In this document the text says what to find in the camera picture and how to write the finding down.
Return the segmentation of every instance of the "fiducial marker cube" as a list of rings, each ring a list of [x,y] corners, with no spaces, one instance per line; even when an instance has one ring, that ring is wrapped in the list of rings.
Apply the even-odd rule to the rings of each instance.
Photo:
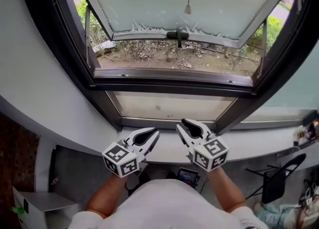
[[[229,148],[221,137],[204,140],[194,148],[193,163],[211,171],[226,163]]]
[[[139,170],[138,156],[132,151],[113,142],[102,152],[106,167],[123,178]]]

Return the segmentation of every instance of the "ground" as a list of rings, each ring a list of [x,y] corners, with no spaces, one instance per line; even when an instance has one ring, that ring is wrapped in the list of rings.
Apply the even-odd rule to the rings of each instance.
[[[122,47],[98,58],[102,68],[161,68],[227,73],[251,76],[260,61],[259,49],[248,47],[242,57],[234,56],[236,49],[219,45],[196,46],[187,42],[182,49],[171,47],[167,41],[153,41],[149,53],[141,51],[136,58]]]

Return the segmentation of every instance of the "white t-shirt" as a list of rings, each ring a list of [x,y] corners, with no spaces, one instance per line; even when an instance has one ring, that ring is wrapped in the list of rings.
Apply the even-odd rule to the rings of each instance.
[[[219,210],[198,192],[175,179],[147,182],[114,214],[102,219],[79,212],[69,229],[266,229],[248,207],[232,213]]]

